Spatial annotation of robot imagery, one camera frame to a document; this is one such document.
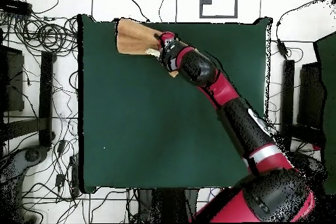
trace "green table surface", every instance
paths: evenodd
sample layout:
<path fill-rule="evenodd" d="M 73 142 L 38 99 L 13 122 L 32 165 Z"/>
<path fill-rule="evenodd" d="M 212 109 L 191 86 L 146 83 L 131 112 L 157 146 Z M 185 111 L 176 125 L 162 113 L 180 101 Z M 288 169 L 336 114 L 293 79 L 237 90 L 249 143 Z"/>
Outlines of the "green table surface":
<path fill-rule="evenodd" d="M 83 181 L 94 187 L 229 187 L 247 168 L 205 95 L 152 56 L 119 54 L 115 22 L 83 21 Z M 254 24 L 146 24 L 219 59 L 263 115 L 266 30 Z"/>

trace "power adapter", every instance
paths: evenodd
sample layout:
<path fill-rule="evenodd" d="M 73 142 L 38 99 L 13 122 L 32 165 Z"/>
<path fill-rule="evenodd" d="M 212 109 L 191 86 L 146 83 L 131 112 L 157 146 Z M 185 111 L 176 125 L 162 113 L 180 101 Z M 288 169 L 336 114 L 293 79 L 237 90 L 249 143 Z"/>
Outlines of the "power adapter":
<path fill-rule="evenodd" d="M 61 187 L 64 186 L 65 181 L 66 181 L 66 176 L 65 175 L 57 174 L 55 186 L 58 187 L 58 188 L 61 188 Z"/>
<path fill-rule="evenodd" d="M 279 39 L 277 39 L 276 43 L 277 43 L 277 46 L 278 46 L 279 53 L 287 60 L 288 50 L 285 46 L 285 43 L 283 43 Z"/>

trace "white floor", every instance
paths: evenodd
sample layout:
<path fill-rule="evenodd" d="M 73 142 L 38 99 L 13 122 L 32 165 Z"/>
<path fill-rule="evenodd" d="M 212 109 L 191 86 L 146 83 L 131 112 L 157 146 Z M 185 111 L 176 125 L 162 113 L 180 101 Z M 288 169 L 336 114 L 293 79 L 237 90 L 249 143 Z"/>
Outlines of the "white floor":
<path fill-rule="evenodd" d="M 51 8 L 57 0 L 27 0 L 33 5 L 33 10 L 35 12 L 43 12 Z M 159 8 L 162 0 L 135 0 L 141 7 L 142 12 L 147 16 L 151 22 L 160 22 L 160 17 L 163 22 L 240 22 L 240 23 L 253 23 L 257 18 L 268 16 L 273 18 L 272 26 L 272 39 L 276 39 L 275 29 L 276 23 L 280 16 L 290 9 L 299 7 L 303 3 L 309 2 L 311 0 L 238 0 L 238 18 L 237 19 L 199 19 L 199 0 L 164 0 L 162 4 L 160 16 Z M 220 4 L 221 0 L 214 0 L 217 4 Z M 231 10 L 230 6 L 223 7 L 219 14 L 227 11 L 229 13 Z M 208 13 L 216 12 L 216 9 L 208 8 L 205 10 Z M 58 4 L 55 8 L 46 13 L 39 14 L 39 16 L 48 17 L 66 17 L 71 18 L 77 14 L 89 14 L 94 17 L 96 21 L 111 21 L 117 17 L 131 17 L 137 20 L 144 21 L 144 18 L 140 14 L 139 9 L 131 0 L 58 0 Z M 56 19 L 55 24 L 63 25 L 64 19 Z M 299 70 L 303 64 L 316 61 L 316 56 L 313 51 L 312 42 L 317 39 L 330 34 L 335 31 L 336 19 L 335 19 L 335 6 L 330 4 L 330 0 L 324 3 L 316 3 L 310 5 L 309 7 L 304 7 L 297 11 L 290 12 L 285 15 L 282 19 L 282 23 L 279 27 L 279 38 L 286 41 L 285 44 L 292 49 L 291 58 L 294 60 L 300 60 L 295 64 L 295 85 L 299 84 Z M 38 111 L 39 107 L 39 64 L 41 57 L 34 57 L 26 50 L 24 45 L 15 43 L 18 38 L 15 34 L 10 34 L 9 36 L 9 46 L 23 50 L 25 57 L 25 68 L 29 73 L 29 79 L 31 85 L 24 85 L 24 94 L 31 101 L 35 111 Z M 283 58 L 279 53 L 276 53 L 277 47 L 275 43 L 272 43 L 271 53 L 275 53 L 271 58 L 271 78 L 270 81 L 274 83 L 281 83 L 281 69 Z M 76 133 L 77 127 L 77 112 L 78 103 L 75 95 L 74 89 L 69 84 L 70 75 L 77 71 L 77 61 L 75 56 L 72 54 L 64 57 L 59 57 L 54 65 L 55 78 L 57 80 L 56 85 L 62 87 L 64 91 L 59 91 L 54 94 L 54 119 L 53 119 L 53 129 L 56 133 L 56 140 L 59 137 L 63 137 L 66 134 L 66 129 L 68 124 L 73 127 Z M 280 85 L 270 84 L 270 96 L 275 95 L 280 92 Z M 75 85 L 75 77 L 72 78 L 72 84 Z M 299 88 L 295 89 L 295 117 L 294 122 L 296 122 L 297 114 L 297 95 Z M 13 122 L 16 120 L 22 120 L 24 118 L 34 118 L 33 110 L 30 107 L 27 99 L 25 100 L 25 109 L 23 112 L 10 112 L 6 115 L 6 120 L 8 122 Z M 280 106 L 280 95 L 272 97 L 270 99 L 270 110 L 277 110 Z M 279 112 L 274 116 L 274 112 L 270 111 L 270 118 L 274 123 L 278 122 Z M 18 139 L 13 139 L 9 141 L 6 145 L 6 150 L 15 149 L 18 144 L 25 137 L 20 137 Z M 69 150 L 67 154 L 64 155 L 63 160 L 65 165 L 68 164 L 69 157 L 71 153 L 78 151 L 78 143 L 74 139 L 74 136 L 68 131 L 65 139 L 74 142 L 74 149 Z M 28 146 L 38 143 L 37 135 L 30 137 L 22 142 L 20 145 Z M 57 172 L 53 171 L 53 166 L 51 166 L 52 157 L 49 153 L 47 159 L 38 166 L 31 168 L 25 178 L 23 191 L 28 191 L 36 183 L 45 183 L 48 188 L 52 189 L 54 187 L 55 177 Z M 27 194 L 24 199 L 26 208 L 33 206 L 32 209 L 39 211 L 43 214 L 43 223 L 53 224 L 57 223 L 58 220 L 66 218 L 67 210 L 69 210 L 70 205 L 67 202 L 55 203 L 55 195 L 49 192 L 46 188 L 41 187 L 41 185 L 36 185 L 33 192 Z M 91 217 L 90 211 L 101 205 L 103 199 L 109 192 L 115 191 L 115 189 L 101 188 L 95 194 L 91 195 L 91 200 L 89 200 L 89 195 L 83 195 L 78 198 L 77 206 L 70 210 L 73 212 L 66 220 L 66 223 L 87 223 L 89 216 Z M 213 196 L 210 195 L 210 188 L 201 189 L 199 193 L 198 209 L 203 207 L 205 203 L 211 199 Z M 216 194 L 218 189 L 213 190 L 213 194 Z M 67 185 L 64 187 L 63 197 L 69 197 L 69 192 Z M 95 210 L 93 213 L 93 223 L 120 223 L 125 218 L 125 207 L 126 207 L 126 193 L 115 193 L 112 192 L 108 195 L 107 201 Z M 131 203 L 131 212 L 137 212 L 137 202 L 133 199 Z"/>

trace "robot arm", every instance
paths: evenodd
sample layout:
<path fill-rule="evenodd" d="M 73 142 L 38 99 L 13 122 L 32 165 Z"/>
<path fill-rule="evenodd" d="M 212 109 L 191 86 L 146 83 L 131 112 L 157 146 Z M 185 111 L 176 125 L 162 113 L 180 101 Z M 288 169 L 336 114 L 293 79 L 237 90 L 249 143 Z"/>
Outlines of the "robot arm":
<path fill-rule="evenodd" d="M 195 222 L 296 221 L 314 207 L 314 195 L 268 133 L 258 114 L 225 75 L 197 49 L 165 32 L 159 61 L 195 85 L 210 100 L 239 155 L 252 174 L 225 189 L 195 216 Z"/>

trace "red robot arm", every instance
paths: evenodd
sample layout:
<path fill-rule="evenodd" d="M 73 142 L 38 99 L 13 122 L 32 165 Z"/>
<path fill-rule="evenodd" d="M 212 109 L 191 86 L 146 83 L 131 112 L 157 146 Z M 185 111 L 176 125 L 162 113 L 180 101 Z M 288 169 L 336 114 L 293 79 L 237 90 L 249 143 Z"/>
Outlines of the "red robot arm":
<path fill-rule="evenodd" d="M 165 32 L 160 40 L 161 64 L 178 70 L 215 107 L 218 119 L 251 173 L 231 189 L 222 190 L 192 222 L 297 221 L 314 207 L 305 177 L 295 169 L 270 136 L 265 122 L 239 96 L 215 64 Z"/>

